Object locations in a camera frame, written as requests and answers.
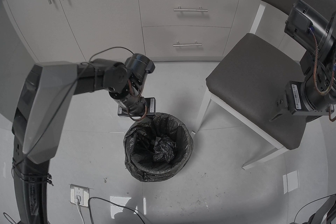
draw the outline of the floor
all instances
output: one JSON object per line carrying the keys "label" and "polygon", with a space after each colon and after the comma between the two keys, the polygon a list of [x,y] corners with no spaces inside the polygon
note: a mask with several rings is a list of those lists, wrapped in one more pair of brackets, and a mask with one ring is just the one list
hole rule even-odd
{"label": "floor", "polygon": [[[160,62],[147,78],[143,95],[155,97],[157,111],[178,117],[191,130],[205,92],[205,78],[218,62]],[[50,223],[81,223],[69,202],[69,184],[86,186],[90,196],[124,197],[127,206],[144,213],[146,223],[274,223],[294,221],[306,203],[328,191],[328,166],[319,120],[307,124],[298,149],[243,170],[250,159],[271,145],[212,102],[187,165],[173,178],[141,183],[124,165],[124,133],[133,122],[117,117],[117,104],[105,91],[73,96],[56,156],[50,163],[54,187],[48,186]],[[11,123],[0,117],[0,208],[18,221],[11,178]],[[298,171],[298,188],[284,194],[283,175]],[[307,206],[298,223],[323,203]],[[140,223],[124,209],[92,201],[95,223]],[[82,209],[86,223],[89,213]],[[5,223],[0,216],[0,223]]]}

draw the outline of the white chair frame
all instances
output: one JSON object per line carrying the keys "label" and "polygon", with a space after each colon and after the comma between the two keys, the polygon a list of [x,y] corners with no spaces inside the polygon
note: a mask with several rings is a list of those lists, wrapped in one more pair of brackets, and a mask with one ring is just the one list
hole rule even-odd
{"label": "white chair frame", "polygon": [[[254,19],[254,22],[253,22],[252,27],[251,27],[250,33],[255,34],[255,32],[257,31],[266,5],[267,5],[267,3],[265,3],[265,2],[260,3],[257,14],[256,14],[255,19]],[[218,96],[212,94],[209,91],[208,88],[206,88],[206,90],[205,90],[203,101],[201,103],[201,107],[199,109],[194,128],[192,129],[194,133],[197,133],[199,128],[201,127],[205,112],[208,109],[208,106],[209,106],[211,100],[214,101],[215,103],[219,104],[222,108],[224,108],[226,111],[228,111],[233,116],[235,116],[237,119],[239,119],[241,122],[246,124],[248,127],[250,127],[252,130],[254,130],[257,134],[259,134],[262,138],[264,138],[266,141],[268,141],[269,143],[271,143],[275,147],[274,149],[268,151],[267,153],[265,153],[265,154],[255,158],[255,159],[245,163],[243,165],[243,169],[246,170],[246,169],[249,169],[251,167],[256,166],[259,163],[264,163],[264,162],[266,162],[270,159],[273,159],[273,158],[285,153],[286,151],[288,151],[288,149],[284,145],[282,145],[280,142],[278,142],[273,137],[271,137],[269,134],[267,134],[264,130],[262,130],[257,125],[255,125],[248,118],[246,118],[245,116],[243,116],[242,114],[240,114],[239,112],[234,110],[231,106],[229,106],[227,103],[225,103]]]}

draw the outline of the brown leather cushion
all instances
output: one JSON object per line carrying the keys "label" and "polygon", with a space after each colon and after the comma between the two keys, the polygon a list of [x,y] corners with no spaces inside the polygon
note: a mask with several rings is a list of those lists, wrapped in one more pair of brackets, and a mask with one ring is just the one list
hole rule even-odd
{"label": "brown leather cushion", "polygon": [[248,33],[206,79],[210,92],[287,149],[299,147],[306,117],[286,114],[270,122],[277,96],[289,80],[304,81],[300,66],[260,37]]}

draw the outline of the plastic bag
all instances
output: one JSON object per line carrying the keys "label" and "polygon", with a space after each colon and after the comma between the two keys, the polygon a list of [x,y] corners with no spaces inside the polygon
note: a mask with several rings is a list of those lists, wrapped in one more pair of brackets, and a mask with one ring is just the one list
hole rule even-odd
{"label": "plastic bag", "polygon": [[124,138],[125,166],[141,182],[158,182],[176,175],[187,163],[193,139],[186,126],[166,113],[134,123]]}

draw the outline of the trash bin with black liner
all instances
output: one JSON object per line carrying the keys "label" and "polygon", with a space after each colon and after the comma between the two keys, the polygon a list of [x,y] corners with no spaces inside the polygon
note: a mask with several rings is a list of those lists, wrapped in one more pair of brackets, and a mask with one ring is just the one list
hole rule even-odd
{"label": "trash bin with black liner", "polygon": [[134,123],[127,131],[125,165],[141,182],[164,181],[186,165],[193,146],[182,121],[166,113],[156,113]]}

